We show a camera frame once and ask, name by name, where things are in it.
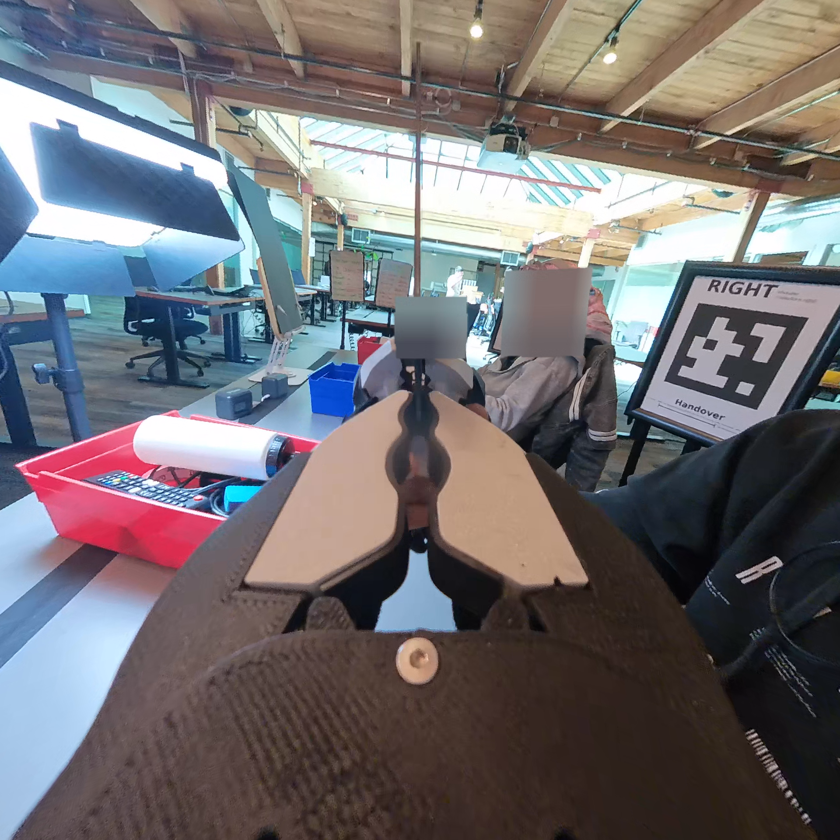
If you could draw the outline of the wooden office desk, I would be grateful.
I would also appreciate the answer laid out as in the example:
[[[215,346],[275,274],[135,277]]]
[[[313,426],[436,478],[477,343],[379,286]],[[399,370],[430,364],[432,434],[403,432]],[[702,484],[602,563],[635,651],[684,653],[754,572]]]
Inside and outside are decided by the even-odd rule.
[[[180,344],[175,326],[175,313],[181,310],[191,310],[193,317],[190,323],[196,323],[196,317],[222,320],[222,336],[224,349],[212,352],[206,357],[206,362],[227,361],[234,364],[256,364],[261,358],[248,354],[244,347],[243,331],[239,316],[242,313],[254,313],[265,303],[265,294],[257,291],[256,287],[243,287],[237,294],[213,292],[204,290],[149,290],[138,289],[135,294],[138,301],[151,303],[155,310],[165,312],[166,326],[172,327],[173,340]]]
[[[12,445],[35,447],[35,430],[28,412],[13,347],[50,339],[45,308],[30,302],[6,301],[1,315],[1,404]]]

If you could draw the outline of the black light stand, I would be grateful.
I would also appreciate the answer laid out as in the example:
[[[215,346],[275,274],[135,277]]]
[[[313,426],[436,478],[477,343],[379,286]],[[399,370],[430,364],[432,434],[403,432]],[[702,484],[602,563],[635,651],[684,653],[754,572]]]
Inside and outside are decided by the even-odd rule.
[[[78,443],[92,436],[85,386],[78,365],[72,340],[66,296],[59,293],[41,292],[49,322],[51,341],[56,356],[56,365],[51,368],[35,364],[33,373],[39,384],[52,382],[62,394],[72,440]]]

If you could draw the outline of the thin black rod tool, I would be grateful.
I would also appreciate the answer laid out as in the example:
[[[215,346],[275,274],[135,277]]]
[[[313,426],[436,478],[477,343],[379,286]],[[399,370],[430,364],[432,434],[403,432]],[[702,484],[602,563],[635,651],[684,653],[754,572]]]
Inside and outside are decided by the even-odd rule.
[[[422,47],[419,41],[414,46],[414,99],[415,99],[415,187],[414,187],[414,296],[421,295],[421,250],[422,250]],[[427,552],[428,527],[430,522],[429,502],[434,494],[434,483],[429,475],[429,443],[420,434],[424,414],[425,363],[419,360],[413,367],[413,408],[416,431],[409,447],[409,499],[406,505],[406,520],[411,536],[411,551],[416,554]]]

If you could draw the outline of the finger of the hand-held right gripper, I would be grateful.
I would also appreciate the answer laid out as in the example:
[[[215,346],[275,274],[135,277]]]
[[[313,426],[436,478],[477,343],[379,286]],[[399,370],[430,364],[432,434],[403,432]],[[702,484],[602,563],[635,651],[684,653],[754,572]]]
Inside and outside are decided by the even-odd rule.
[[[399,359],[367,358],[358,371],[358,413],[399,390]]]
[[[429,389],[464,406],[486,404],[485,384],[465,360],[430,360]]]

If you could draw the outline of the framed marker sign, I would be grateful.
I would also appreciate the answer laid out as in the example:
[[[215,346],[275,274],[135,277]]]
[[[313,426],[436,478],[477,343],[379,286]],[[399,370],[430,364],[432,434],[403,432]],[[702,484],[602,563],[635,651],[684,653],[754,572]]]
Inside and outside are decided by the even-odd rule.
[[[654,428],[688,454],[804,408],[838,347],[838,267],[687,261],[626,405],[620,486]]]

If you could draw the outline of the studio light panel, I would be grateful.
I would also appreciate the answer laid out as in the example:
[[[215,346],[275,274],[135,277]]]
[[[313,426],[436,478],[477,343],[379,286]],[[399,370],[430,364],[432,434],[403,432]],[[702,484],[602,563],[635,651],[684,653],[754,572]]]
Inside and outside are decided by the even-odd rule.
[[[2,62],[2,291],[171,290],[244,249],[217,152]]]

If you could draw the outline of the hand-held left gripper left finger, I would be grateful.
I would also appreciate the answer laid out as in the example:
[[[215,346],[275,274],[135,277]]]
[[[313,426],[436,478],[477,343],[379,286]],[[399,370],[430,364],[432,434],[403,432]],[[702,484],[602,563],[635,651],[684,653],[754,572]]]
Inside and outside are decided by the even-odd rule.
[[[245,575],[258,590],[325,592],[393,551],[406,510],[393,457],[408,392],[397,392],[323,439]]]

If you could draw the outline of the brown whiteboard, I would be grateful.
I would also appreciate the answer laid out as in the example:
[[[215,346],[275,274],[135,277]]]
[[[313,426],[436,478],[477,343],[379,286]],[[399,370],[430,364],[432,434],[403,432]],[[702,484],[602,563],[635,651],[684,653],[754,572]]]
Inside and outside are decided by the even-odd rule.
[[[364,302],[364,253],[333,249],[329,256],[330,296],[333,301]]]
[[[407,298],[413,290],[413,266],[395,259],[379,261],[374,287],[374,304],[394,310],[398,298]]]

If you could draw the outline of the grey board on stand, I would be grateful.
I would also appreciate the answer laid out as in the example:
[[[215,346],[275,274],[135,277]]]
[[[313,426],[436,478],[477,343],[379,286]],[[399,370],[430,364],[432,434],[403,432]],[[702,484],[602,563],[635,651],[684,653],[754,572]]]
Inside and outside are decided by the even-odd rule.
[[[279,227],[262,186],[235,165],[227,168],[227,178],[259,249],[259,284],[274,335],[263,375],[285,375],[289,387],[300,386],[311,372],[290,367],[287,355],[295,334],[305,325]]]

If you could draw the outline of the ceiling projector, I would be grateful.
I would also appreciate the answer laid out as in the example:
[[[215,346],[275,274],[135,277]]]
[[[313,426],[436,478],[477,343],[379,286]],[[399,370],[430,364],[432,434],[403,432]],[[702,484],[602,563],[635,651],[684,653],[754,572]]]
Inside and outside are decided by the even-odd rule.
[[[517,175],[531,152],[528,130],[511,121],[489,126],[479,148],[476,168],[483,172]]]

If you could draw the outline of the black bar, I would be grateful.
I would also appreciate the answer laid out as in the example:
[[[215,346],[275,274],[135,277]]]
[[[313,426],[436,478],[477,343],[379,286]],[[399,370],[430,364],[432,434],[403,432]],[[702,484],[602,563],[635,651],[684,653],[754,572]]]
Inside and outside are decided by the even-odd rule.
[[[168,508],[206,510],[211,507],[209,496],[205,493],[170,486],[157,479],[144,478],[124,470],[112,470],[90,476],[84,481],[95,487],[116,491],[126,497],[152,501]]]

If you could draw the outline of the blue storage bin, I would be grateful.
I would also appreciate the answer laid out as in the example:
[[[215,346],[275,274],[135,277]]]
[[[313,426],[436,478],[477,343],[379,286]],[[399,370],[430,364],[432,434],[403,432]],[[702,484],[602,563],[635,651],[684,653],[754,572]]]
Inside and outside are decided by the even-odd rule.
[[[329,362],[308,378],[311,412],[344,419],[354,412],[354,384],[360,366]]]

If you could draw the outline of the black office chair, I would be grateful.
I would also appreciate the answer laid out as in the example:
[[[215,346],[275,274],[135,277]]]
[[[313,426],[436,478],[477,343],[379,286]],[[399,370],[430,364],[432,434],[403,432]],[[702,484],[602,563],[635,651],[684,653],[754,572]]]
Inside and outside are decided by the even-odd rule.
[[[147,372],[138,377],[144,384],[173,385],[206,390],[205,370],[210,367],[209,356],[190,351],[186,342],[198,339],[205,343],[209,327],[196,319],[195,309],[184,304],[170,304],[161,298],[125,297],[122,328],[141,339],[148,347],[152,341],[161,344],[159,350],[130,357],[125,362],[128,370],[139,361],[150,361]]]

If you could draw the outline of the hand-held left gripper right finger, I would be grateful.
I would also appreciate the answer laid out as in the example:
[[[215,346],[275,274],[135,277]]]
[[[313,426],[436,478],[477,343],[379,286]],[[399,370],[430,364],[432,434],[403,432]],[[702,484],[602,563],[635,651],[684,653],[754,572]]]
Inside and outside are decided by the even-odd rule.
[[[438,392],[428,396],[429,573],[452,601],[495,601],[589,579],[522,449]]]

